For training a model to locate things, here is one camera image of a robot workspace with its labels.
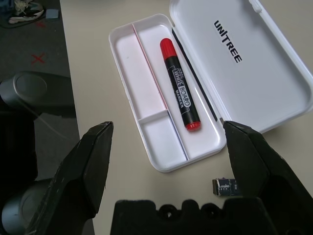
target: red marker cap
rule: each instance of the red marker cap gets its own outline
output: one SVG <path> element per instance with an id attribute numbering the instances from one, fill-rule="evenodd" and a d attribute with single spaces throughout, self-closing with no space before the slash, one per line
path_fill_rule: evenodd
<path id="1" fill-rule="evenodd" d="M 161 51 L 164 60 L 171 56 L 177 56 L 172 40 L 169 38 L 164 38 L 160 43 Z"/>
<path id="2" fill-rule="evenodd" d="M 193 122 L 193 123 L 186 125 L 187 131 L 197 131 L 200 129 L 200 127 L 201 127 L 200 121 L 196 121 L 196 122 Z"/>

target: red x mark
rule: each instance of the red x mark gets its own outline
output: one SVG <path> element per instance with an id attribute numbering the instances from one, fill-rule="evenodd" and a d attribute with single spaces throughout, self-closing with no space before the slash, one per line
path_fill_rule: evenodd
<path id="1" fill-rule="evenodd" d="M 37 61 L 41 62 L 41 63 L 45 63 L 43 60 L 42 60 L 42 57 L 45 55 L 45 53 L 42 53 L 39 57 L 36 56 L 36 55 L 31 55 L 32 57 L 34 57 L 36 60 L 32 61 L 31 64 L 34 64 L 36 63 Z"/>
<path id="2" fill-rule="evenodd" d="M 45 28 L 45 24 L 42 21 L 36 22 L 35 25 L 37 25 L 38 27 L 41 27 L 41 28 Z"/>

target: beige table surface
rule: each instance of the beige table surface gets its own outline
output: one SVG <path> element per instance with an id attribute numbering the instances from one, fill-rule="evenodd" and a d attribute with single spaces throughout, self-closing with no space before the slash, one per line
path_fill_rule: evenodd
<path id="1" fill-rule="evenodd" d="M 313 71 L 313 1 L 261 0 L 292 46 Z M 114 204 L 119 199 L 150 199 L 159 207 L 180 208 L 185 199 L 199 205 L 222 206 L 212 193 L 212 179 L 233 177 L 228 151 L 172 173 L 160 173 L 150 164 L 118 74 L 108 40 L 112 29 L 163 13 L 169 0 L 61 0 L 68 59 L 80 137 L 104 121 L 114 122 L 111 161 L 96 235 L 110 234 Z M 265 133 L 313 195 L 313 114 Z"/>

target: shoe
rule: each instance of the shoe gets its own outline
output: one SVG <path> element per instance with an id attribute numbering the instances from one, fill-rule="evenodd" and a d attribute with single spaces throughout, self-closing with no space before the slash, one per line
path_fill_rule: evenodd
<path id="1" fill-rule="evenodd" d="M 14 0 L 15 12 L 9 18 L 9 24 L 24 21 L 33 21 L 44 13 L 44 8 L 37 2 L 31 0 Z"/>

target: gray carpet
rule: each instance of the gray carpet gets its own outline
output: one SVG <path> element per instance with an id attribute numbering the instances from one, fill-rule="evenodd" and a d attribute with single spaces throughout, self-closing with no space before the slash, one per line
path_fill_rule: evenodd
<path id="1" fill-rule="evenodd" d="M 46 9 L 61 10 L 59 0 L 38 2 Z M 61 13 L 60 19 L 54 22 L 43 18 L 16 28 L 0 27 L 0 52 L 0 81 L 23 70 L 70 77 Z M 60 162 L 79 141 L 77 121 L 42 114 L 35 120 L 35 134 L 37 180 L 51 178 Z M 92 220 L 87 222 L 83 234 L 94 234 Z"/>

